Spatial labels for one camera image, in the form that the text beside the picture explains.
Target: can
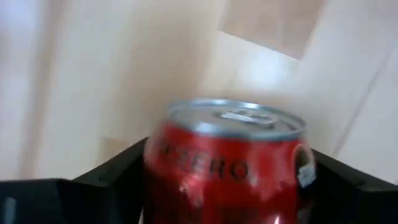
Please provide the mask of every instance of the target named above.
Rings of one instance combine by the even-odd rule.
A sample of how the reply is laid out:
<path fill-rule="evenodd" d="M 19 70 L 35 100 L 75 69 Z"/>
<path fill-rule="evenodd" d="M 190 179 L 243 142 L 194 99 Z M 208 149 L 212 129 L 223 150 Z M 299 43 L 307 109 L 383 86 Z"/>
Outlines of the can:
<path fill-rule="evenodd" d="M 315 180 L 304 131 L 255 103 L 170 105 L 144 151 L 144 223 L 296 223 L 299 190 Z"/>

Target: red can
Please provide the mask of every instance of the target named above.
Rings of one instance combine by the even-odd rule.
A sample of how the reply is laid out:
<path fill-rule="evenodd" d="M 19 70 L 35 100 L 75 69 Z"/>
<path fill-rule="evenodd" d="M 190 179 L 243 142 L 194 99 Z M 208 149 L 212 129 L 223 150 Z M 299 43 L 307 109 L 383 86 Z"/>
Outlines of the red can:
<path fill-rule="evenodd" d="M 264 105 L 171 105 L 145 148 L 144 223 L 296 223 L 298 190 L 315 180 L 303 132 Z"/>

